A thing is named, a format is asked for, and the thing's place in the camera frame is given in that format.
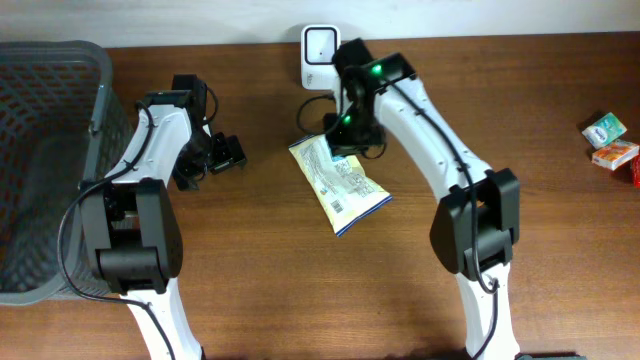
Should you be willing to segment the yellow chips bag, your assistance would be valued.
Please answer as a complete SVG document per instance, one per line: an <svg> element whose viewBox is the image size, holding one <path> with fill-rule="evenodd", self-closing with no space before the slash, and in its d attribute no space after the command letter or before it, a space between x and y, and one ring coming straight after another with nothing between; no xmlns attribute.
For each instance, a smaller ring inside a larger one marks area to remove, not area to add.
<svg viewBox="0 0 640 360"><path fill-rule="evenodd" d="M333 155L324 135L306 136L288 147L325 211L333 232L344 235L393 197L366 176L354 155Z"/></svg>

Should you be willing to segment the teal tissue pack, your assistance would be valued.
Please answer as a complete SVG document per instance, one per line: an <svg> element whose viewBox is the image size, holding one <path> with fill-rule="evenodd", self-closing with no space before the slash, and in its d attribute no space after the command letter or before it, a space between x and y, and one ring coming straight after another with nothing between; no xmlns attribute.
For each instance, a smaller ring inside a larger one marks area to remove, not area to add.
<svg viewBox="0 0 640 360"><path fill-rule="evenodd" d="M587 126L582 135L595 148L603 148L627 132L626 126L611 112Z"/></svg>

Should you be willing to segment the orange tissue pack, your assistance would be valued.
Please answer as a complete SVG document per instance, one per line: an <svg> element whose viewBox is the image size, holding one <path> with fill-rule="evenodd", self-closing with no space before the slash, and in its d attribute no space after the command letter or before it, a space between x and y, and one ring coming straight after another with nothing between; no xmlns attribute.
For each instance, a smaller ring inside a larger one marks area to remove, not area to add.
<svg viewBox="0 0 640 360"><path fill-rule="evenodd" d="M592 154L591 162L608 170L616 170L639 154L639 145L616 139Z"/></svg>

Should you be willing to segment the red snack bag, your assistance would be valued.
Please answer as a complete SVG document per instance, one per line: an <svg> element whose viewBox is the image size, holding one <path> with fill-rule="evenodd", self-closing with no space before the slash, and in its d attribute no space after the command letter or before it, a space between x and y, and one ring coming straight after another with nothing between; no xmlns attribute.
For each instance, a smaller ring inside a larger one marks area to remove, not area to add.
<svg viewBox="0 0 640 360"><path fill-rule="evenodd" d="M640 187L640 156L636 156L631 161L631 173L633 184L636 188Z"/></svg>

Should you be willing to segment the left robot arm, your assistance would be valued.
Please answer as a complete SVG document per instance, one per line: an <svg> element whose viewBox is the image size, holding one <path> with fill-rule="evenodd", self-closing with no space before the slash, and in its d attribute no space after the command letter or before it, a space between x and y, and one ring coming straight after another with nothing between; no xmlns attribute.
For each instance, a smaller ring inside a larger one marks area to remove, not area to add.
<svg viewBox="0 0 640 360"><path fill-rule="evenodd" d="M136 105L137 129L107 175L76 201L88 263L109 293L101 302L126 305L154 359L202 359L179 291L183 241L168 194L198 190L209 174L244 167L236 136L212 131L212 88L195 74L174 76L170 89Z"/></svg>

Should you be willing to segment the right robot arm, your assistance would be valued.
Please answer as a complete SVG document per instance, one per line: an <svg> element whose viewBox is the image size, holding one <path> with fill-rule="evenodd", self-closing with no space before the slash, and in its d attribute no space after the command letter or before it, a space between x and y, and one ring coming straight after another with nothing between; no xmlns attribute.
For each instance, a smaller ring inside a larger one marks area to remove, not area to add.
<svg viewBox="0 0 640 360"><path fill-rule="evenodd" d="M336 114L326 119L334 155L364 154L393 135L426 179L437 209L429 238L456 278L466 318L465 349L473 359L515 359L508 295L519 239L520 182L495 171L456 135L400 53L376 59L361 39L338 47Z"/></svg>

